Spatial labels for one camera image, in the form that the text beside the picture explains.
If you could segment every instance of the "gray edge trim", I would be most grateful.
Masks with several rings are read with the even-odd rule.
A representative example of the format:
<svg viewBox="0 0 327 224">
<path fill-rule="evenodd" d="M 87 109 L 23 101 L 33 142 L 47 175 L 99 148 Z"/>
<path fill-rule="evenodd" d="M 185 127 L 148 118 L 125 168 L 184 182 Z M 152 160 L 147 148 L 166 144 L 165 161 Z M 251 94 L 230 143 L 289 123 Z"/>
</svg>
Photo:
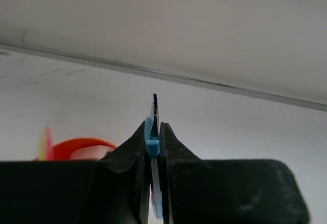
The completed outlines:
<svg viewBox="0 0 327 224">
<path fill-rule="evenodd" d="M 304 101 L 304 100 L 299 100 L 299 99 L 294 99 L 294 98 L 289 98 L 289 97 L 284 97 L 274 94 L 262 93 L 258 91 L 252 91 L 249 89 L 228 86 L 215 82 L 208 82 L 208 81 L 195 79 L 191 77 L 174 75 L 171 73 L 151 70 L 151 69 L 143 68 L 141 66 L 125 64 L 125 63 L 102 59 L 102 58 L 92 58 L 84 55 L 65 53 L 52 49 L 30 46 L 24 43 L 17 43 L 17 42 L 3 40 L 3 39 L 0 40 L 0 48 L 7 51 L 19 52 L 19 53 L 57 59 L 67 62 L 84 64 L 84 65 L 109 69 L 118 72 L 131 73 L 135 75 L 156 78 L 156 79 L 166 80 L 176 83 L 182 83 L 182 84 L 192 85 L 196 87 L 214 89 L 217 91 L 223 91 L 227 93 L 238 94 L 238 95 L 253 97 L 262 100 L 275 101 L 279 103 L 295 105 L 295 106 L 305 107 L 309 109 L 327 111 L 327 105 L 325 104 Z"/>
</svg>

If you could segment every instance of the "white surface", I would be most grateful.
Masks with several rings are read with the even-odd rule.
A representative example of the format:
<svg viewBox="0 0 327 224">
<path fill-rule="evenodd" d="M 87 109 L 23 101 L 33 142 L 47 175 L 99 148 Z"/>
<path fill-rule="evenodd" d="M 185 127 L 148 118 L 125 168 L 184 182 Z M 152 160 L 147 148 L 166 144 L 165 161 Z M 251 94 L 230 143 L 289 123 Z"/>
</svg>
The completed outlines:
<svg viewBox="0 0 327 224">
<path fill-rule="evenodd" d="M 327 103 L 327 0 L 0 0 L 0 39 Z"/>
<path fill-rule="evenodd" d="M 96 137 L 119 145 L 149 114 L 154 92 L 160 120 L 190 150 L 285 162 L 312 223 L 325 223 L 327 113 L 317 110 L 11 53 L 0 56 L 0 159 L 33 159 L 47 121 L 55 143 Z"/>
</svg>

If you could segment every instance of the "metal strip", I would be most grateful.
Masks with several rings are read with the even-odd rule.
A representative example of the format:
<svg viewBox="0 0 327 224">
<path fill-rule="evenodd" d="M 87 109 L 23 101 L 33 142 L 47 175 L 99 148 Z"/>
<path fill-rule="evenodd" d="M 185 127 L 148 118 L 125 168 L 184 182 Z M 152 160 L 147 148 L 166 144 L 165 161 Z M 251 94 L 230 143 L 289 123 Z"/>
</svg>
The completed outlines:
<svg viewBox="0 0 327 224">
<path fill-rule="evenodd" d="M 118 72 L 131 73 L 135 75 L 156 78 L 160 80 L 166 80 L 171 82 L 177 82 L 202 88 L 214 89 L 217 91 L 223 91 L 227 93 L 253 97 L 262 100 L 269 100 L 289 105 L 295 105 L 305 107 L 309 109 L 327 111 L 327 105 L 321 103 L 315 103 L 305 100 L 299 100 L 274 94 L 268 94 L 258 91 L 252 91 L 249 89 L 233 87 L 216 82 L 208 82 L 205 80 L 195 79 L 186 76 L 174 75 L 171 73 L 161 72 L 157 70 L 143 68 L 141 66 L 129 65 L 117 61 L 112 61 L 102 58 L 93 58 L 84 55 L 76 55 L 71 53 L 60 52 L 52 49 L 41 48 L 36 46 L 30 46 L 24 43 L 17 43 L 13 41 L 0 40 L 0 48 L 7 51 L 19 52 L 24 54 L 30 54 L 45 58 L 57 59 L 67 62 L 73 62 L 78 64 L 90 65 L 98 68 L 109 69 Z"/>
</svg>

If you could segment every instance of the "yellow marker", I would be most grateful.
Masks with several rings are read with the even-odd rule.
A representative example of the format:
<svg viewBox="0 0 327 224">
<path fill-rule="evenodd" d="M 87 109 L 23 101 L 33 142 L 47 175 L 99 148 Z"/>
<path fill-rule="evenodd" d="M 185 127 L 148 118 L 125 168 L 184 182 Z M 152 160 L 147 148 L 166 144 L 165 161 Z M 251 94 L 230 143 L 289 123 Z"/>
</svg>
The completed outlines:
<svg viewBox="0 0 327 224">
<path fill-rule="evenodd" d="M 45 160 L 45 130 L 42 129 L 39 140 L 39 160 Z"/>
</svg>

